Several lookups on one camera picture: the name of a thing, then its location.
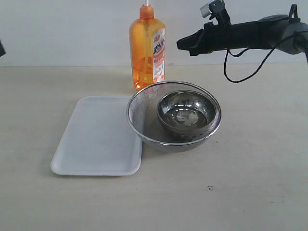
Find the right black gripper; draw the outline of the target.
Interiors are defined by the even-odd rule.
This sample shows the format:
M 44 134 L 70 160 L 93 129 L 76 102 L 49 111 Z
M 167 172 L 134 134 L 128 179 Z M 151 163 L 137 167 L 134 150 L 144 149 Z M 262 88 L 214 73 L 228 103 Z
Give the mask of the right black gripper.
M 179 39 L 177 41 L 177 48 L 189 51 L 190 56 L 230 49 L 230 29 L 231 25 L 219 26 L 214 25 L 212 22 L 205 23 L 203 29 Z

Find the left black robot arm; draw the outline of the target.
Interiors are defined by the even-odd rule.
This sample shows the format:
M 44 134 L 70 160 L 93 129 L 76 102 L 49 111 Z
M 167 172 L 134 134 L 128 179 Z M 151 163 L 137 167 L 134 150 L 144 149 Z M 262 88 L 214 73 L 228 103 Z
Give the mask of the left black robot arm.
M 0 41 L 0 57 L 4 56 L 5 54 L 6 54 L 5 48 L 2 42 Z

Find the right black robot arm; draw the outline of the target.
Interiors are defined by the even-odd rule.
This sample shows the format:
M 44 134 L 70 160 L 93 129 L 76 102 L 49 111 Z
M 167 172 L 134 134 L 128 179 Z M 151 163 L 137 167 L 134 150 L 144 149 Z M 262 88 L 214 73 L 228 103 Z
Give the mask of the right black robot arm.
M 222 0 L 212 0 L 200 11 L 202 17 L 216 19 L 218 23 L 205 23 L 196 33 L 177 41 L 177 48 L 191 56 L 233 49 L 278 49 L 290 55 L 308 52 L 308 25 L 298 17 L 296 4 L 289 14 L 239 24 L 231 23 Z

